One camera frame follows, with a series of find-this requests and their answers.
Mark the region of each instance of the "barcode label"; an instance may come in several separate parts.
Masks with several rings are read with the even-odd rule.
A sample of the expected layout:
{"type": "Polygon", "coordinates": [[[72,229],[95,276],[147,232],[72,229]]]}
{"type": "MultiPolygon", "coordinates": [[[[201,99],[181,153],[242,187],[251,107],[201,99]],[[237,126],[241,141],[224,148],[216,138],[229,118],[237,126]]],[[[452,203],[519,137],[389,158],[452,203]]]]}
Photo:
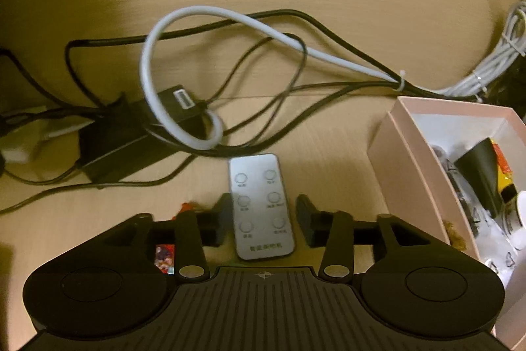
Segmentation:
{"type": "Polygon", "coordinates": [[[183,109],[190,109],[196,105],[194,101],[190,98],[186,90],[183,88],[174,91],[174,96],[183,109]]]}

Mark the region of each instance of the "white remote control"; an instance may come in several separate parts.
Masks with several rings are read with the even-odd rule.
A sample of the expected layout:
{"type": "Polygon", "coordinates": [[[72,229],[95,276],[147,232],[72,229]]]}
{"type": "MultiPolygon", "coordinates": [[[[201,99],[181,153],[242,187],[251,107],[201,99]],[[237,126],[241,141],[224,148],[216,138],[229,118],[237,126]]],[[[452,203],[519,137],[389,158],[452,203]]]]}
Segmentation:
{"type": "Polygon", "coordinates": [[[273,154],[232,158],[229,170],[239,257],[249,261],[292,253],[294,235],[278,158],[273,154]]]}

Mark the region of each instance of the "power adapter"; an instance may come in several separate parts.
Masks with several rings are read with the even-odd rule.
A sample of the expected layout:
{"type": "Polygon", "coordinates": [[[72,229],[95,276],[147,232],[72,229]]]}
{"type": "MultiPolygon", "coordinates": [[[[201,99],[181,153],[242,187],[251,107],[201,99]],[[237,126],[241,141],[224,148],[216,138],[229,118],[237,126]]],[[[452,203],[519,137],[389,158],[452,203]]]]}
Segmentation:
{"type": "MultiPolygon", "coordinates": [[[[196,104],[181,85],[161,91],[159,97],[185,131],[206,138],[202,116],[206,106],[196,104]]],[[[93,183],[113,183],[177,152],[144,130],[155,124],[144,99],[129,104],[121,97],[107,115],[79,131],[78,167],[93,183]]],[[[163,127],[155,128],[155,133],[172,139],[163,127]]]]}

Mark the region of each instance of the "open box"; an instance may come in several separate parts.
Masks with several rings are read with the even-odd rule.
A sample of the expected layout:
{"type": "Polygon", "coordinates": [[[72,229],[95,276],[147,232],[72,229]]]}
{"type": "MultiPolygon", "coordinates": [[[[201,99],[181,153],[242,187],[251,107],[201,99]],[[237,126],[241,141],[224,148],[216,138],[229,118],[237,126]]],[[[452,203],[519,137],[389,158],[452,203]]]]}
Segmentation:
{"type": "MultiPolygon", "coordinates": [[[[491,137],[526,190],[526,126],[509,108],[448,100],[399,97],[369,148],[369,159],[391,214],[449,243],[444,221],[465,242],[465,253],[481,260],[457,195],[430,145],[454,162],[491,137]]],[[[526,349],[526,250],[506,289],[496,336],[509,348],[526,349]]]]}

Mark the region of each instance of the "cable tie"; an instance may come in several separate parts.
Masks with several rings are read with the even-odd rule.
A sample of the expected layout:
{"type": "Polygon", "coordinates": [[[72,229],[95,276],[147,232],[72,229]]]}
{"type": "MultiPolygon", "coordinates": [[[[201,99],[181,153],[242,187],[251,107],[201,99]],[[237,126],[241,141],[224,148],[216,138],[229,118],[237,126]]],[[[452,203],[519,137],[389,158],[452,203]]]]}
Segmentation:
{"type": "Polygon", "coordinates": [[[480,89],[484,94],[488,94],[487,87],[482,83],[482,78],[478,76],[475,72],[472,73],[472,75],[477,79],[477,82],[479,84],[480,89]]]}
{"type": "Polygon", "coordinates": [[[526,53],[523,50],[519,49],[519,47],[517,47],[517,45],[508,37],[508,35],[502,32],[501,36],[510,45],[511,48],[518,52],[522,57],[526,57],[526,53]]]}
{"type": "Polygon", "coordinates": [[[400,86],[396,88],[396,91],[402,92],[405,86],[406,86],[406,71],[401,70],[400,71],[400,86]]]}

